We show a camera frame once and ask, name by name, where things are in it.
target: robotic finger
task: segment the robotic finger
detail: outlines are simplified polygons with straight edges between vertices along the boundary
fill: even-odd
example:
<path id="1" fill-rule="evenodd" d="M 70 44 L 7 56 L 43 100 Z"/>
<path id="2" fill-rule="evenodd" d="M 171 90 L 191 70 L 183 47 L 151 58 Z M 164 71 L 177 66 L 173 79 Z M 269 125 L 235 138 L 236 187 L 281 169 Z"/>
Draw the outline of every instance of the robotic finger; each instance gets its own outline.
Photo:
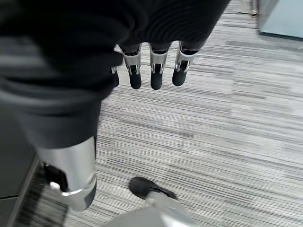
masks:
<path id="1" fill-rule="evenodd" d="M 141 87 L 141 44 L 119 46 L 128 70 L 131 86 L 133 89 L 139 89 Z"/>
<path id="2" fill-rule="evenodd" d="M 162 86 L 162 75 L 171 43 L 149 44 L 151 63 L 151 87 L 159 90 Z"/>
<path id="3" fill-rule="evenodd" d="M 175 70 L 172 76 L 172 82 L 175 86 L 181 86 L 184 83 L 189 66 L 203 45 L 204 43 L 179 41 Z"/>

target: striped carpet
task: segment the striped carpet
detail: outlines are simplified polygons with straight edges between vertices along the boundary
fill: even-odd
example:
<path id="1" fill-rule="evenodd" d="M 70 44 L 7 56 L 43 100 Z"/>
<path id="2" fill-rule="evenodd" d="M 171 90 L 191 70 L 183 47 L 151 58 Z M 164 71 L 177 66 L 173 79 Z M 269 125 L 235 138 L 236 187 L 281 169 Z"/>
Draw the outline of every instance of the striped carpet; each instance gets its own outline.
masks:
<path id="1" fill-rule="evenodd" d="M 303 45 L 259 36 L 256 19 L 226 9 L 182 87 L 172 85 L 177 43 L 162 89 L 133 90 L 125 66 L 103 102 L 97 195 L 68 210 L 38 171 L 17 227 L 99 227 L 142 206 L 127 189 L 144 176 L 173 190 L 202 227 L 303 225 Z"/>

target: black fabric sleeve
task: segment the black fabric sleeve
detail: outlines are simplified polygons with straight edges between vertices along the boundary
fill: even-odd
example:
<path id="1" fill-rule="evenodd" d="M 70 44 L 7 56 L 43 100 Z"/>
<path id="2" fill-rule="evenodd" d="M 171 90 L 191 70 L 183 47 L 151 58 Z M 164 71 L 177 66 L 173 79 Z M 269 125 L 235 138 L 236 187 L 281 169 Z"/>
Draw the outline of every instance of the black fabric sleeve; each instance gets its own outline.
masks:
<path id="1" fill-rule="evenodd" d="M 15 41 L 21 52 L 5 54 L 16 64 L 0 66 L 0 99 L 34 145 L 69 147 L 96 134 L 100 102 L 113 89 L 108 69 L 122 63 L 114 46 L 147 23 L 136 1 L 100 2 L 22 0 L 17 26 L 0 37 L 25 35 L 38 47 L 29 55 Z"/>

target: metal bracket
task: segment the metal bracket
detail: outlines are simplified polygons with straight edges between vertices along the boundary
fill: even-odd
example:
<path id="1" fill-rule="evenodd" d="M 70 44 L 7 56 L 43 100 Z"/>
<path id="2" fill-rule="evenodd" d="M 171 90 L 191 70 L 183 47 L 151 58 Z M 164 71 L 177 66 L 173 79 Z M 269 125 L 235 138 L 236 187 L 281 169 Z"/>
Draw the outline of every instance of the metal bracket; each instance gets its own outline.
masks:
<path id="1" fill-rule="evenodd" d="M 160 74 L 163 73 L 167 55 L 168 55 L 168 51 L 163 54 L 154 53 L 150 45 L 150 64 L 151 64 L 152 73 L 156 72 L 156 64 L 160 64 Z"/>
<path id="2" fill-rule="evenodd" d="M 181 62 L 182 61 L 187 61 L 187 66 L 184 70 L 184 72 L 188 71 L 189 66 L 191 65 L 191 63 L 193 62 L 195 56 L 197 53 L 194 53 L 192 55 L 187 55 L 182 53 L 181 51 L 181 42 L 179 41 L 179 48 L 178 48 L 178 52 L 177 52 L 177 56 L 176 56 L 176 65 L 175 65 L 175 69 L 177 72 L 180 71 L 180 66 L 181 66 Z"/>
<path id="3" fill-rule="evenodd" d="M 136 66 L 136 74 L 140 74 L 141 46 L 142 44 L 140 44 L 138 53 L 136 55 L 125 54 L 121 49 L 121 54 L 123 55 L 125 66 L 127 67 L 129 75 L 132 75 L 131 66 Z"/>

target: gray wall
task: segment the gray wall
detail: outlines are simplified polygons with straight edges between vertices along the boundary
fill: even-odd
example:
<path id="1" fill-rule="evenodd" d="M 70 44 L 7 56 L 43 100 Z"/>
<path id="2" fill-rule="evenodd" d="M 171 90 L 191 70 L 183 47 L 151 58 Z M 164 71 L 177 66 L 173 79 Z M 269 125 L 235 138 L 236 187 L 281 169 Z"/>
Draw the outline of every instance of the gray wall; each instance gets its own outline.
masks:
<path id="1" fill-rule="evenodd" d="M 259 0 L 260 32 L 303 38 L 303 0 Z"/>

